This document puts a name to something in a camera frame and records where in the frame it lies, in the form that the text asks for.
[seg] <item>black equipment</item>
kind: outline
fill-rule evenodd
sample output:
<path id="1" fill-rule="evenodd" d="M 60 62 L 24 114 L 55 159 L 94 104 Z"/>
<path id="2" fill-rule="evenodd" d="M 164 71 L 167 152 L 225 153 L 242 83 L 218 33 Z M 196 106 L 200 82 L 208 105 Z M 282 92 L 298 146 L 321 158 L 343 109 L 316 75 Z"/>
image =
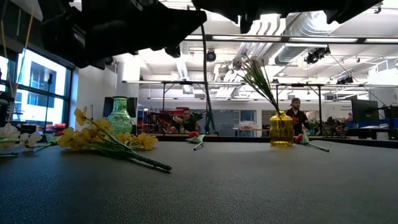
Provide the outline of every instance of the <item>black equipment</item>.
<path id="1" fill-rule="evenodd" d="M 217 58 L 217 55 L 216 55 L 216 53 L 214 53 L 214 50 L 207 51 L 206 60 L 208 62 L 214 62 L 216 60 L 216 58 Z"/>
<path id="2" fill-rule="evenodd" d="M 152 49 L 179 57 L 178 45 L 207 18 L 204 11 L 169 9 L 158 0 L 39 0 L 46 50 L 77 67 L 104 69 L 105 58 Z"/>
<path id="3" fill-rule="evenodd" d="M 319 60 L 325 58 L 325 56 L 328 54 L 330 54 L 329 46 L 317 48 L 314 51 L 308 53 L 307 57 L 304 59 L 304 62 L 306 62 L 307 64 L 314 64 L 317 63 Z"/>
<path id="4" fill-rule="evenodd" d="M 287 17 L 293 12 L 321 11 L 327 17 L 327 23 L 333 21 L 344 23 L 363 11 L 379 4 L 383 0 L 192 0 L 193 4 L 210 12 L 216 12 L 238 23 L 241 16 L 241 33 L 249 32 L 253 21 L 260 19 L 262 14 L 281 14 Z"/>
<path id="5" fill-rule="evenodd" d="M 47 85 L 49 86 L 47 90 L 47 105 L 45 107 L 45 119 L 44 119 L 44 129 L 43 134 L 47 132 L 47 112 L 49 110 L 49 101 L 50 101 L 50 86 L 52 84 L 52 74 L 49 74 L 49 79 L 47 80 Z"/>
<path id="6" fill-rule="evenodd" d="M 372 100 L 351 100 L 354 122 L 378 122 L 379 105 Z"/>
<path id="7" fill-rule="evenodd" d="M 112 97 L 105 97 L 104 100 L 104 110 L 103 110 L 103 117 L 108 117 L 113 110 L 113 98 Z M 131 118 L 136 117 L 137 111 L 137 98 L 130 97 L 127 99 L 127 112 L 129 113 Z"/>

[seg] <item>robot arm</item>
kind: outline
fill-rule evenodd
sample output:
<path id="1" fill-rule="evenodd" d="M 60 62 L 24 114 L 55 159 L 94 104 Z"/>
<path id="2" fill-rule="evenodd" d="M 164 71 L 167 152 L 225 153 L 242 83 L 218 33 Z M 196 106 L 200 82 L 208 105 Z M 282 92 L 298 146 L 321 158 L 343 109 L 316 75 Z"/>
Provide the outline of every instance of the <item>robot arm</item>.
<path id="1" fill-rule="evenodd" d="M 169 9 L 158 0 L 39 0 L 42 42 L 51 53 L 77 67 L 104 69 L 105 58 L 165 49 L 179 57 L 179 43 L 206 21 L 203 11 Z"/>

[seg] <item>man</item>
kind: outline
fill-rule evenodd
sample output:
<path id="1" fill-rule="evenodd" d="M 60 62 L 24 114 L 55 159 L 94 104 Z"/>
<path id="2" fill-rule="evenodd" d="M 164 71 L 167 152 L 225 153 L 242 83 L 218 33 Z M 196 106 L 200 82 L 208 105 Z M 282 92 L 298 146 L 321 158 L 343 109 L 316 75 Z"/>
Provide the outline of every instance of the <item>man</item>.
<path id="1" fill-rule="evenodd" d="M 308 130 L 310 129 L 310 125 L 308 123 L 307 115 L 303 111 L 300 111 L 301 101 L 299 98 L 294 98 L 292 100 L 291 109 L 287 110 L 286 115 L 293 118 L 293 129 L 294 135 L 299 135 L 303 133 L 303 125 Z"/>
<path id="2" fill-rule="evenodd" d="M 188 108 L 182 110 L 182 121 L 175 126 L 169 127 L 169 132 L 171 133 L 190 133 L 192 131 L 200 133 L 200 130 L 200 122 L 192 118 L 191 110 Z"/>

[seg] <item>table surface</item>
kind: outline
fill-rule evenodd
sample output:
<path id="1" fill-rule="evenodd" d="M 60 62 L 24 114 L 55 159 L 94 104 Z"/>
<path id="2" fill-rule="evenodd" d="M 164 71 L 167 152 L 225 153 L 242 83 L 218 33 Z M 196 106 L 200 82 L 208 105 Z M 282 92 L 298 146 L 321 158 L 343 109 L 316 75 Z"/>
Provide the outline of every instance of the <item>table surface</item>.
<path id="1" fill-rule="evenodd" d="M 0 223 L 397 223 L 398 149 L 160 142 L 166 174 L 57 147 L 0 160 Z"/>

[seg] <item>red object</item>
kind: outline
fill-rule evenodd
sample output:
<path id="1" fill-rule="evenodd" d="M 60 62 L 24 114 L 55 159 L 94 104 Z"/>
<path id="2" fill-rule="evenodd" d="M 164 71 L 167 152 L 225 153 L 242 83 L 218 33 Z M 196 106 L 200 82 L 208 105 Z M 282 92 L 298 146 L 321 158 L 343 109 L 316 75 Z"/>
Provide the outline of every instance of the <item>red object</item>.
<path id="1" fill-rule="evenodd" d="M 62 131 L 59 131 L 59 132 L 55 133 L 54 135 L 55 135 L 56 137 L 59 137 L 59 136 L 63 136 L 63 133 L 62 133 Z"/>
<path id="2" fill-rule="evenodd" d="M 300 144 L 300 142 L 303 141 L 303 139 L 304 139 L 304 135 L 303 135 L 303 134 L 299 134 L 299 135 L 294 139 L 294 143 Z"/>
<path id="3" fill-rule="evenodd" d="M 294 123 L 298 123 L 300 121 L 300 119 L 298 119 L 298 118 L 293 118 L 293 122 Z"/>
<path id="4" fill-rule="evenodd" d="M 188 138 L 193 138 L 193 137 L 199 137 L 199 133 L 197 133 L 196 131 L 190 132 Z"/>

